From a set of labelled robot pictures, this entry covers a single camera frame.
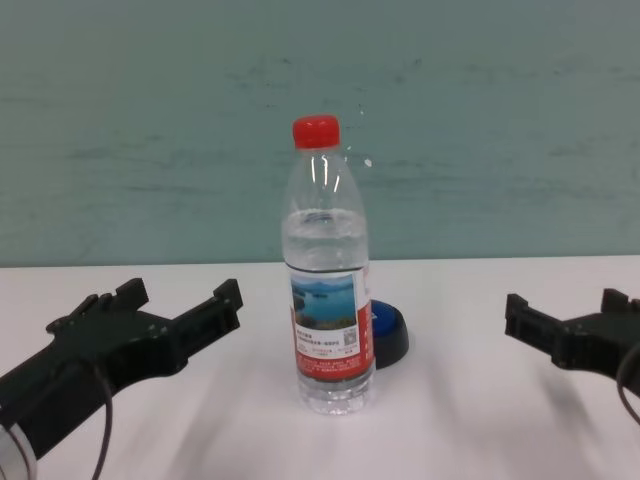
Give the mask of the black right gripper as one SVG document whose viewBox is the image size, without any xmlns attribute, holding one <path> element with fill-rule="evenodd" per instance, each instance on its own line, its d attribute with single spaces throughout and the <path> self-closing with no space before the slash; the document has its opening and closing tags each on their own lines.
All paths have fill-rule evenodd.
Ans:
<svg viewBox="0 0 640 480">
<path fill-rule="evenodd" d="M 600 313 L 561 321 L 529 306 L 515 293 L 505 305 L 505 334 L 542 353 L 565 370 L 612 380 L 624 357 L 639 344 L 639 300 L 606 288 Z"/>
</svg>

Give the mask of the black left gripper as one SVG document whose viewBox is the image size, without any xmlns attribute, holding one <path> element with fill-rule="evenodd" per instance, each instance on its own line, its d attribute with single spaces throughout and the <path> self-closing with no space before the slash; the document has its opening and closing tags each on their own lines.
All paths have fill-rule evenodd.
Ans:
<svg viewBox="0 0 640 480">
<path fill-rule="evenodd" d="M 37 459 L 105 406 L 109 394 L 178 373 L 189 358 L 240 328 L 236 279 L 172 320 L 136 312 L 148 301 L 141 278 L 115 293 L 87 296 L 46 326 L 54 334 L 49 345 L 1 377 L 1 424 L 18 426 Z"/>
</svg>

